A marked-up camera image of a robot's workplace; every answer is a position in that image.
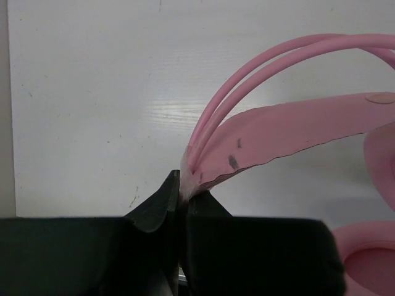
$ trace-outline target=pink headband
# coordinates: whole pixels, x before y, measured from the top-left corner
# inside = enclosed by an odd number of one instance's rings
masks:
[[[366,163],[375,186],[395,209],[391,191],[395,179],[390,174],[395,145],[386,136],[394,128],[386,126],[395,122],[394,93],[351,94],[251,109],[220,125],[245,95],[278,72],[311,57],[352,48],[370,52],[395,69],[395,54],[389,50],[395,49],[395,36],[378,34],[305,36],[277,45],[240,68],[215,94],[195,127],[181,161],[181,195],[188,199],[255,165],[377,129],[365,141]],[[292,50],[228,95],[257,67]]]

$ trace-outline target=pink object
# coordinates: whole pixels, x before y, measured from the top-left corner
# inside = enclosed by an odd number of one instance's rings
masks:
[[[393,92],[350,94],[256,108],[219,125],[245,95],[276,73],[320,54],[356,47],[395,68],[395,55],[389,51],[395,49],[395,36],[378,34],[306,36],[273,47],[240,68],[215,94],[195,127],[181,162],[181,196],[188,199],[275,158],[368,133],[364,152],[369,175],[395,210]],[[241,83],[221,104],[251,71],[293,49]],[[355,224],[335,230],[334,235],[346,265],[348,296],[395,295],[395,281],[388,277],[395,273],[395,222]]]

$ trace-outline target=white table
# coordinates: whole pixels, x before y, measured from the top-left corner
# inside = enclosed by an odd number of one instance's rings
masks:
[[[258,53],[314,33],[395,33],[393,0],[9,0],[18,216],[123,215],[178,168],[220,85]],[[268,80],[235,110],[394,91],[352,50]],[[395,218],[367,176],[362,136],[253,168],[216,187],[230,212]]]

